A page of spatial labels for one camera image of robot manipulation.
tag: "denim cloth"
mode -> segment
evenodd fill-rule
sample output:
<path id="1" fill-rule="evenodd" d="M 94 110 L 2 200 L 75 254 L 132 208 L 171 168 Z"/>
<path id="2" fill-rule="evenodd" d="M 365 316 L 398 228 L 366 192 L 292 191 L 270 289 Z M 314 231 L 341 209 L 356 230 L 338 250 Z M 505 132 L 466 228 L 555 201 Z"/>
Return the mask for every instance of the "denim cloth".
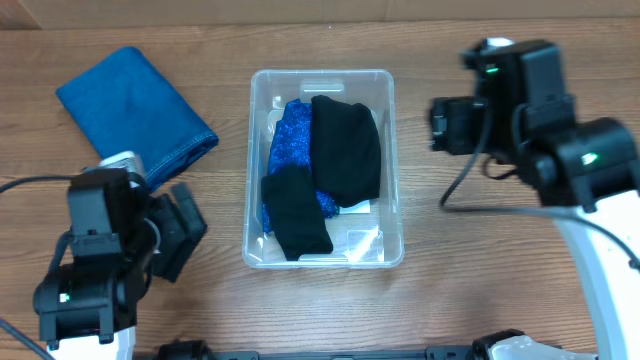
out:
<path id="1" fill-rule="evenodd" d="M 140 50 L 122 48 L 56 91 L 102 158 L 140 155 L 153 191 L 218 144 Z"/>

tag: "plastic storage bin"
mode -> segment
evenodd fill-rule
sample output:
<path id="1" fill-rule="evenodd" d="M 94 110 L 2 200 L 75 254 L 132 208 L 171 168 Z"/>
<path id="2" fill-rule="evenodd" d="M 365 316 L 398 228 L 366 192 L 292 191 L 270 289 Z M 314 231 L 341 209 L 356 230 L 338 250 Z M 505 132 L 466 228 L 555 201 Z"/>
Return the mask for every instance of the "plastic storage bin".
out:
<path id="1" fill-rule="evenodd" d="M 285 105 L 315 95 L 362 103 L 373 114 L 382 149 L 380 198 L 369 213 L 326 219 L 333 242 L 330 255 L 303 255 L 286 261 L 273 233 L 262 228 L 260 180 L 267 173 L 275 124 Z M 298 267 L 385 268 L 404 256 L 402 215 L 398 197 L 398 159 L 393 77 L 385 70 L 261 70 L 251 80 L 249 154 L 242 255 L 255 268 Z"/>

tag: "wooden table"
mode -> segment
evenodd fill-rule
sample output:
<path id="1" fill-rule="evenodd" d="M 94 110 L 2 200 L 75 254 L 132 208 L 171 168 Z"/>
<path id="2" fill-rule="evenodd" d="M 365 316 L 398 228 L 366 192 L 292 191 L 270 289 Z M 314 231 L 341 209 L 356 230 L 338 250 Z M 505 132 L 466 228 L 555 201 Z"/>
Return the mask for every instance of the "wooden table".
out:
<path id="1" fill-rule="evenodd" d="M 595 351 L 575 268 L 548 221 L 441 213 L 466 162 L 429 150 L 425 109 L 469 93 L 457 54 L 482 37 L 547 38 L 564 49 L 582 119 L 611 115 L 640 138 L 640 20 L 417 22 L 0 31 L 0 182 L 73 174 L 98 156 L 54 91 L 123 45 L 137 46 L 220 136 L 176 181 L 209 223 L 179 282 L 139 303 L 138 350 L 206 339 L 263 353 L 469 344 L 510 327 Z M 264 68 L 384 68 L 395 80 L 406 256 L 391 270 L 260 271 L 242 260 L 249 87 Z M 64 183 L 0 196 L 0 313 L 37 338 L 31 299 L 69 226 Z M 474 172 L 457 203 L 537 205 L 517 181 Z M 0 333 L 1 358 L 31 356 Z"/>

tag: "blue glittery garment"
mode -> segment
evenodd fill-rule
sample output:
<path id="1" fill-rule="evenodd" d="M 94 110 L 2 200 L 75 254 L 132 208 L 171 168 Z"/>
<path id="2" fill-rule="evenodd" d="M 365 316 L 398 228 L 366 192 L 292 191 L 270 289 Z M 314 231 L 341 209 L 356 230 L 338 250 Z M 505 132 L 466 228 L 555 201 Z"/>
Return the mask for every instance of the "blue glittery garment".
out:
<path id="1" fill-rule="evenodd" d="M 282 120 L 276 123 L 267 174 L 273 175 L 283 166 L 289 164 L 306 166 L 311 170 L 310 143 L 311 104 L 302 103 L 300 99 L 293 100 L 284 108 Z M 316 197 L 325 218 L 338 214 L 339 207 L 329 194 L 316 191 Z M 271 222 L 264 204 L 262 204 L 262 218 L 264 232 L 271 232 Z"/>

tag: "black cloth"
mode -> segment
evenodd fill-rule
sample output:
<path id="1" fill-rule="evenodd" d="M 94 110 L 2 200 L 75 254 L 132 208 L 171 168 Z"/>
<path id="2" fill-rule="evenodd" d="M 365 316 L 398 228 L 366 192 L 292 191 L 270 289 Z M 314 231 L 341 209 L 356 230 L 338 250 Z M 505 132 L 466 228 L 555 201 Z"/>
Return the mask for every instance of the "black cloth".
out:
<path id="1" fill-rule="evenodd" d="M 308 168 L 287 165 L 263 177 L 262 202 L 288 261 L 304 254 L 331 254 L 333 244 Z"/>
<path id="2" fill-rule="evenodd" d="M 369 108 L 324 95 L 311 99 L 311 167 L 318 190 L 353 206 L 380 196 L 380 139 Z"/>

